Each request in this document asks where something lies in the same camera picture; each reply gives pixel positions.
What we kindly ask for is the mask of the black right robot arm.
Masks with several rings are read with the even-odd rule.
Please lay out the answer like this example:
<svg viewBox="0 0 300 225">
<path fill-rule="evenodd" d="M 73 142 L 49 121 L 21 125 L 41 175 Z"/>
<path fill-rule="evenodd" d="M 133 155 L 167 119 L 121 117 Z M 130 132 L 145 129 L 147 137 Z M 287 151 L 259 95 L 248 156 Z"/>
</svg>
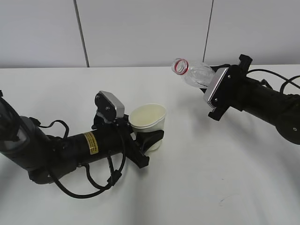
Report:
<svg viewBox="0 0 300 225">
<path fill-rule="evenodd" d="M 291 143 L 300 143 L 300 97 L 298 94 L 284 94 L 287 84 L 294 84 L 293 78 L 285 78 L 279 91 L 273 90 L 265 81 L 248 77 L 252 58 L 239 56 L 237 65 L 213 66 L 217 72 L 207 89 L 203 89 L 204 101 L 212 108 L 208 116 L 219 121 L 230 108 L 256 116 L 273 125 L 279 134 Z"/>
</svg>

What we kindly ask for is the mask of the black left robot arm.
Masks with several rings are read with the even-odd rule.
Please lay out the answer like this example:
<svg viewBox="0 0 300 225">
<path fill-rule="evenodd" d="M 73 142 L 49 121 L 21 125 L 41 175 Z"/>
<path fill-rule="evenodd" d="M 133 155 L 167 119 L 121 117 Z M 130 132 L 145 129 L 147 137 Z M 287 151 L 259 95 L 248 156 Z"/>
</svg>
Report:
<svg viewBox="0 0 300 225">
<path fill-rule="evenodd" d="M 62 137 L 46 135 L 32 117 L 20 116 L 4 99 L 0 101 L 0 151 L 28 172 L 37 184 L 52 183 L 80 166 L 123 154 L 139 168 L 149 164 L 146 152 L 163 139 L 164 131 L 135 132 L 124 105 L 110 92 L 95 96 L 96 115 L 91 131 Z"/>
</svg>

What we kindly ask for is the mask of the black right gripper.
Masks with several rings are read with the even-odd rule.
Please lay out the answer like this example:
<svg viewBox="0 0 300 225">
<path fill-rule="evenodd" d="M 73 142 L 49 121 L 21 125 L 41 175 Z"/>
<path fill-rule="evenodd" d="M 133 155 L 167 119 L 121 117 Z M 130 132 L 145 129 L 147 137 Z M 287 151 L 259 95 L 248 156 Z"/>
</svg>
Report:
<svg viewBox="0 0 300 225">
<path fill-rule="evenodd" d="M 252 63 L 252 58 L 241 54 L 237 65 L 223 64 L 219 66 L 210 66 L 213 72 L 221 68 L 228 68 L 217 92 L 214 96 L 215 102 L 212 111 L 208 116 L 219 121 L 229 107 L 233 105 L 234 95 L 237 93 L 239 86 L 246 77 L 246 73 Z"/>
</svg>

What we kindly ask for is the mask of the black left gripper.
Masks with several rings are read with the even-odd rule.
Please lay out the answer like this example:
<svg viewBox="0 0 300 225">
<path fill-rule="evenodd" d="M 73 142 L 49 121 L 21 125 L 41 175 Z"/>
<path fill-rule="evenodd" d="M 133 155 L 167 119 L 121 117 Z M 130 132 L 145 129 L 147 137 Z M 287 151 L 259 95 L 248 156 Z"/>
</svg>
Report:
<svg viewBox="0 0 300 225">
<path fill-rule="evenodd" d="M 136 140 L 133 140 L 128 115 L 117 118 L 112 122 L 96 115 L 94 117 L 92 132 L 96 138 L 99 158 L 106 158 L 125 152 L 127 159 L 135 163 L 139 168 L 149 165 L 150 158 L 145 153 L 164 137 L 163 130 L 152 132 L 137 132 Z"/>
</svg>

